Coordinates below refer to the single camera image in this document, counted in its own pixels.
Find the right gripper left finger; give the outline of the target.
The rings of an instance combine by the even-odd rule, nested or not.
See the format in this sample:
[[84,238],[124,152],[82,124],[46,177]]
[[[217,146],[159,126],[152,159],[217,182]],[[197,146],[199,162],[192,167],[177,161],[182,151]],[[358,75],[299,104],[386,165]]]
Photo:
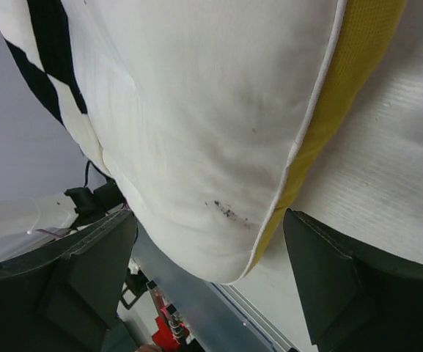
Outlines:
[[136,237],[120,211],[0,263],[0,351],[100,351]]

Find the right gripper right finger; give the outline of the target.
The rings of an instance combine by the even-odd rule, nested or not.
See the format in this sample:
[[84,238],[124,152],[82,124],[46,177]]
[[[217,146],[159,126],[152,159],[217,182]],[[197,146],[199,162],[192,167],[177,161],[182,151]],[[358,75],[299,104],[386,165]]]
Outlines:
[[288,210],[284,238],[319,351],[423,351],[423,265]]

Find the white pillow yellow edge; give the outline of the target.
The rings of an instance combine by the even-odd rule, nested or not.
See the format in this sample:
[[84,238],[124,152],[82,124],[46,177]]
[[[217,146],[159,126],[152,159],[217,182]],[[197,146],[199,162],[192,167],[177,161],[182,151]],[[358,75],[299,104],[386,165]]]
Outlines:
[[293,208],[423,264],[423,1],[65,1],[100,145],[152,241],[233,283]]

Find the black white checkered pillowcase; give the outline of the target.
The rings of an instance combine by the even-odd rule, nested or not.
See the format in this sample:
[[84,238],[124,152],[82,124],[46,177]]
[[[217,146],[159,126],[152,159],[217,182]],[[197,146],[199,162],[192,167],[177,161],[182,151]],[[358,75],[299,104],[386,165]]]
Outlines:
[[61,1],[0,1],[0,32],[35,97],[82,153],[110,175],[76,81],[68,19]]

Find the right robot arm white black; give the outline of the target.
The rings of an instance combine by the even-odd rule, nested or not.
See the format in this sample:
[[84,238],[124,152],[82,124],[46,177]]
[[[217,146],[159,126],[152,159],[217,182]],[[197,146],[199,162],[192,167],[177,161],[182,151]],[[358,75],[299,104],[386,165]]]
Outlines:
[[[265,252],[259,264],[244,279],[237,281],[235,286],[254,288],[260,293],[252,293],[252,298],[258,298],[257,308],[274,315],[273,323],[283,321],[283,313],[289,313],[291,324],[303,323],[302,302],[306,303],[309,294],[318,294],[312,299],[309,308],[318,308],[316,304],[328,306],[328,293],[323,293],[322,288],[309,288],[308,293],[299,293],[301,298],[290,298],[296,295],[296,279],[308,277],[315,279],[316,274],[322,274],[322,269],[302,269],[296,260],[296,254],[301,254],[302,258],[309,260],[309,257],[316,257],[314,250],[308,249],[308,245],[297,249],[293,243],[296,235],[301,237],[306,223],[314,219],[317,224],[324,224],[333,230],[338,230],[348,239],[360,240],[363,244],[374,245],[377,249],[386,250],[389,254],[399,254],[400,258],[408,261],[408,264],[423,264],[423,199],[420,196],[413,197],[412,203],[401,205],[400,202],[377,198],[368,200],[368,195],[379,195],[374,192],[361,195],[360,192],[349,195],[347,192],[338,194],[339,196],[329,199],[328,194],[320,193],[323,197],[309,197],[308,192],[303,192],[297,198],[293,210],[287,211],[287,215],[275,232],[278,239],[271,240],[270,247]],[[10,251],[15,251],[16,247],[22,245],[9,245],[10,241],[16,239],[17,234],[29,233],[27,238],[36,235],[36,229],[48,227],[65,227],[72,224],[74,215],[74,205],[71,200],[61,194],[41,197],[36,199],[20,199],[14,201],[0,201],[0,238],[7,246],[12,246]],[[191,244],[185,244],[185,235],[176,235],[170,226],[159,231],[159,235],[151,236],[147,230],[153,226],[143,226],[139,223],[139,248],[133,250],[133,256],[137,261],[152,272],[162,271],[158,274],[161,279],[172,279],[172,274],[165,274],[166,269],[174,269],[182,276],[185,276],[185,283],[204,284],[205,281],[197,279],[182,267],[176,265],[172,257],[167,256],[166,249],[175,250],[173,254],[182,250],[191,250]],[[287,249],[276,250],[276,244],[283,244],[282,233],[287,238]],[[386,337],[373,337],[367,342],[357,343],[354,347],[347,347],[347,351],[423,351],[423,308],[419,313],[413,313],[413,304],[420,303],[419,298],[407,298],[409,291],[406,288],[400,290],[400,298],[406,298],[406,303],[401,307],[401,313],[406,314],[406,318],[413,318],[413,325],[408,326],[406,332],[400,333],[398,341],[388,345],[388,338],[394,337],[394,328],[400,328],[400,323],[392,323],[386,330]],[[400,303],[400,298],[396,298],[394,303]],[[212,313],[212,318],[198,318],[195,314],[196,322],[190,322],[197,337],[206,345],[209,351],[264,351],[264,347],[257,347],[256,342],[250,342],[250,337],[238,337],[238,324],[231,323],[231,327],[224,327],[224,318],[217,318],[218,313]]]

